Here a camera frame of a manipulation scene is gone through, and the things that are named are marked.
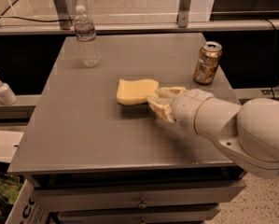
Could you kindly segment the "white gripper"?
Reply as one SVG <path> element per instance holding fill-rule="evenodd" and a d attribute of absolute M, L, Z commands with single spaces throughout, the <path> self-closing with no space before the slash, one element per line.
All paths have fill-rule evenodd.
<path fill-rule="evenodd" d="M 186 91 L 184 87 L 155 89 L 159 97 L 147 97 L 149 107 L 164 121 L 174 123 L 184 132 L 196 133 L 198 109 L 214 94 L 199 89 Z"/>

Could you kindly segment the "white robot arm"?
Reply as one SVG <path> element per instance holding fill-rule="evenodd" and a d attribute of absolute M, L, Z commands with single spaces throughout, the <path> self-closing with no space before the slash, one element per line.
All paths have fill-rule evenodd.
<path fill-rule="evenodd" d="M 200 135 L 235 164 L 261 178 L 279 178 L 279 101 L 256 98 L 242 105 L 183 87 L 157 88 L 150 108 L 180 130 Z"/>

